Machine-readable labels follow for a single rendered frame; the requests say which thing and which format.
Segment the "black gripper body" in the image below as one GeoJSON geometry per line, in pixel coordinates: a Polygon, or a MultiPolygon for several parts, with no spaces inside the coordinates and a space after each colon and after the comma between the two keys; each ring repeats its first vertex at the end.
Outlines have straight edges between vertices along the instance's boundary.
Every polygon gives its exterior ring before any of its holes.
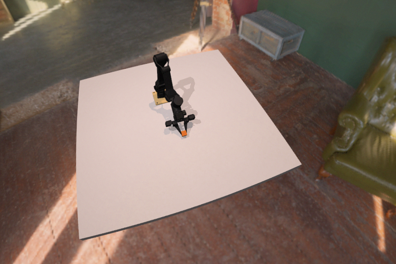
{"type": "MultiPolygon", "coordinates": [[[[172,112],[173,112],[173,113],[180,113],[180,112],[182,112],[182,110],[181,110],[181,108],[178,108],[178,109],[173,110],[172,112]]],[[[180,119],[175,120],[175,121],[171,121],[171,120],[166,121],[165,124],[166,124],[166,127],[169,127],[169,126],[171,126],[171,125],[173,125],[173,124],[176,124],[176,123],[178,123],[178,122],[187,121],[187,120],[191,121],[191,120],[194,120],[194,119],[195,119],[195,115],[194,115],[194,114],[191,114],[191,115],[188,115],[188,116],[185,117],[185,118],[180,118],[180,119]]]]}

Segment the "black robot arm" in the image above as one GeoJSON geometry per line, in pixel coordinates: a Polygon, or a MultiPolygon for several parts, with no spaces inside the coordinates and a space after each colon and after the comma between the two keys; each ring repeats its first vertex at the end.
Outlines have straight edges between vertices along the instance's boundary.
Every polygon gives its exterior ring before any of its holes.
{"type": "MultiPolygon", "coordinates": [[[[153,61],[157,67],[157,80],[154,89],[157,93],[157,98],[165,98],[167,102],[171,102],[172,111],[181,108],[183,99],[173,89],[171,79],[171,69],[169,67],[169,58],[166,53],[160,53],[153,56],[153,61]],[[166,63],[168,62],[168,65],[166,63]]],[[[174,120],[184,118],[186,111],[180,113],[173,113],[174,120]]]]}

